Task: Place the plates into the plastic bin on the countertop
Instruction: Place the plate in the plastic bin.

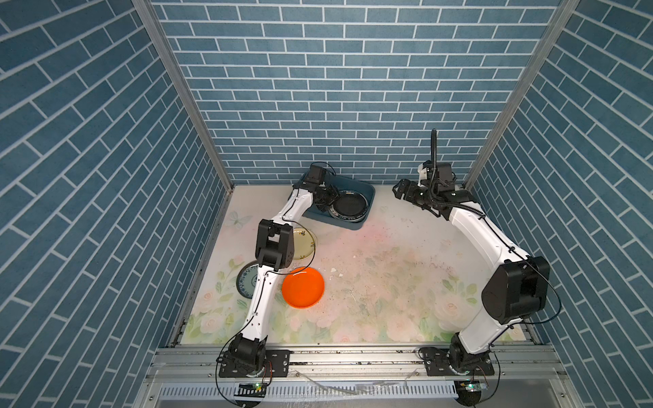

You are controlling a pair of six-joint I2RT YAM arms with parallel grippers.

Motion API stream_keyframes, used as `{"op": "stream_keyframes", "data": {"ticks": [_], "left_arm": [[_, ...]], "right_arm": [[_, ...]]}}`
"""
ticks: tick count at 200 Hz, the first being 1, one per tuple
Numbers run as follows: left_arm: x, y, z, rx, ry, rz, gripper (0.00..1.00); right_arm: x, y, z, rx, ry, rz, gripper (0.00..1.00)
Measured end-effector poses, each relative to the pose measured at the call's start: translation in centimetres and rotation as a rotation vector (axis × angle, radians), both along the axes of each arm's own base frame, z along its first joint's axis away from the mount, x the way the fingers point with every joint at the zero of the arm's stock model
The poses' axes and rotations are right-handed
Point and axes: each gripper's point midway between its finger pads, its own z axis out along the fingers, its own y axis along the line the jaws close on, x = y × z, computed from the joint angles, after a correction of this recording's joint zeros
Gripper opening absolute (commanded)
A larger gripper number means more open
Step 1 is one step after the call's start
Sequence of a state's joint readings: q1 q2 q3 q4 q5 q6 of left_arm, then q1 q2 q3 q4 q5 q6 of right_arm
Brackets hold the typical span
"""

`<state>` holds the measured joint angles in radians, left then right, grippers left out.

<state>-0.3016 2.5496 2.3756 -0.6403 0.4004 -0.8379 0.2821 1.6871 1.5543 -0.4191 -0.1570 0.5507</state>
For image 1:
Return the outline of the black plate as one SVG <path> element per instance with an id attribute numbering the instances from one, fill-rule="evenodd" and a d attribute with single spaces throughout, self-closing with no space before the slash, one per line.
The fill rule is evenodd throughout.
<path id="1" fill-rule="evenodd" d="M 341 191 L 338 199 L 330 208 L 342 214 L 354 215 L 368 209 L 367 199 L 355 191 Z"/>

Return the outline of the orange plate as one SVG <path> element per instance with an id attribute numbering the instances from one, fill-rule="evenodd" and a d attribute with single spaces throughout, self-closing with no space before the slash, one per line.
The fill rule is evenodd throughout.
<path id="1" fill-rule="evenodd" d="M 324 292 L 324 278 L 313 268 L 294 270 L 282 282 L 282 297 L 295 309 L 308 309 L 315 306 Z"/>

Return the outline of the green rimmed white plate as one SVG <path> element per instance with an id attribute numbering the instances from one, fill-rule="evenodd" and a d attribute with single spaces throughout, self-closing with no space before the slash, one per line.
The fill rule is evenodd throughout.
<path id="1" fill-rule="evenodd" d="M 358 214 L 347 215 L 347 214 L 342 214 L 340 212 L 337 212 L 333 208 L 330 208 L 328 210 L 328 213 L 330 214 L 330 216 L 333 219 L 343 221 L 345 223 L 350 223 L 350 224 L 358 224 L 358 223 L 363 222 L 366 219 L 367 214 L 368 214 L 367 210 L 365 210 L 365 211 L 359 212 Z"/>

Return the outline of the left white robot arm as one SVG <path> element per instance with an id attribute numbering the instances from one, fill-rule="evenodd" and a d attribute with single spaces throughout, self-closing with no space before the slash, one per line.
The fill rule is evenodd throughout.
<path id="1" fill-rule="evenodd" d="M 228 355 L 241 363 L 259 366 L 265 360 L 265 345 L 275 292 L 282 275 L 294 260 L 294 228 L 315 202 L 330 203 L 336 197 L 328 187 L 329 168 L 311 165 L 277 215 L 258 224 L 255 245 L 257 278 L 243 329 L 228 343 Z"/>

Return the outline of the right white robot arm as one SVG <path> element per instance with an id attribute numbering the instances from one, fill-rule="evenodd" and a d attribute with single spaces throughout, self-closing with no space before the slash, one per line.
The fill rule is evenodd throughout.
<path id="1" fill-rule="evenodd" d="M 400 180 L 393 193 L 399 200 L 440 216 L 459 229 L 486 261 L 491 275 L 481 291 L 482 307 L 452 339 L 450 355 L 481 356 L 503 333 L 544 309 L 550 265 L 532 257 L 494 224 L 468 190 L 457 188 L 449 164 L 426 161 L 418 182 Z"/>

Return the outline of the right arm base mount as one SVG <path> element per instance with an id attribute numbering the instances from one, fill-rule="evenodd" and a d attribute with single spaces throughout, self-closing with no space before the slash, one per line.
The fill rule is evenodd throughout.
<path id="1" fill-rule="evenodd" d="M 423 362 L 428 377 L 463 377 L 472 374 L 490 377 L 495 374 L 488 352 L 471 355 L 459 347 L 449 350 L 423 347 L 418 350 L 418 357 Z"/>

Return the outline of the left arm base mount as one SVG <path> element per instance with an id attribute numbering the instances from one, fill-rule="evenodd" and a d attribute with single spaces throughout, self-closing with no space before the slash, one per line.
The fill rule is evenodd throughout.
<path id="1" fill-rule="evenodd" d="M 290 363 L 290 350 L 265 350 L 254 356 L 237 356 L 236 352 L 226 351 L 219 360 L 218 376 L 221 378 L 267 377 L 276 379 L 287 377 Z"/>

